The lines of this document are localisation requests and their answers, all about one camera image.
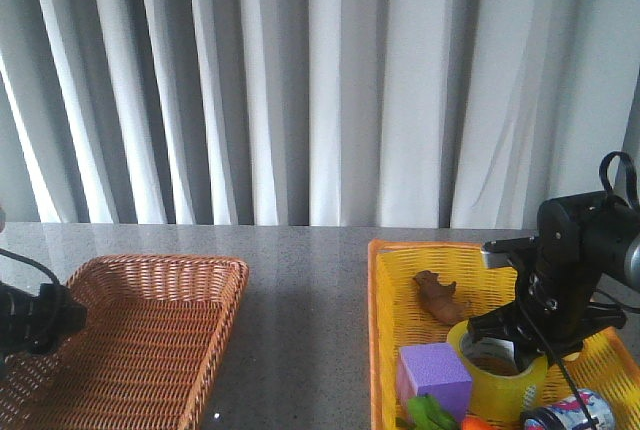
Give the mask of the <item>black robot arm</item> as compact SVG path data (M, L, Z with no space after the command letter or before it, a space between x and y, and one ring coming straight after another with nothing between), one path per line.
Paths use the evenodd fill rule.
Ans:
M639 288L639 213L604 191L547 200L534 236L493 240L481 248L486 268L517 272L514 299L470 319L473 341L512 343L518 368L582 350L586 339L627 318L613 304L592 300L604 275Z

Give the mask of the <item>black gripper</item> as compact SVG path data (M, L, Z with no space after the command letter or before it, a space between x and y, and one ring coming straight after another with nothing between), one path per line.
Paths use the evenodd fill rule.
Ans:
M515 296L467 324L473 341L513 341L518 370L539 352L580 351L585 339L626 322L621 310L592 300L602 275L627 281L626 202L604 191L554 198L537 222L535 236L482 246L486 267L516 270Z
M43 283L38 295L1 284L1 354L55 353L85 328L87 308L65 286Z

